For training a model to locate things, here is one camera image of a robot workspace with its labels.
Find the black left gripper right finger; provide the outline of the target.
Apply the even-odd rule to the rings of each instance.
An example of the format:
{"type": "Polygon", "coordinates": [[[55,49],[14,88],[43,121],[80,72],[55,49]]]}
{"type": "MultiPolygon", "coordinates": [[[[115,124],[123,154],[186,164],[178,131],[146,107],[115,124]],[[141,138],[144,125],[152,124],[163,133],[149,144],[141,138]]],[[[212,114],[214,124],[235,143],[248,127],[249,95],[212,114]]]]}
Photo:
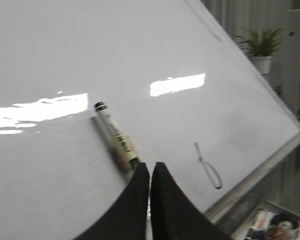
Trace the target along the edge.
{"type": "Polygon", "coordinates": [[[163,162],[152,173],[150,218],[154,240],[231,239],[191,203],[163,162]]]}

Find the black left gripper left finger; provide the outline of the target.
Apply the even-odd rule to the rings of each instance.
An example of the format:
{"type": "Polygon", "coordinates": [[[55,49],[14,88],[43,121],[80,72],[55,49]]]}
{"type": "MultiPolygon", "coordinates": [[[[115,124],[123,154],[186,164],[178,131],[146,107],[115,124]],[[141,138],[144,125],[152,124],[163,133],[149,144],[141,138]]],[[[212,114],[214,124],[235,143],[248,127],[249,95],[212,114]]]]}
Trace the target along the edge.
{"type": "Polygon", "coordinates": [[[149,198],[150,174],[138,163],[128,185],[113,205],[77,240],[144,240],[149,198]]]}

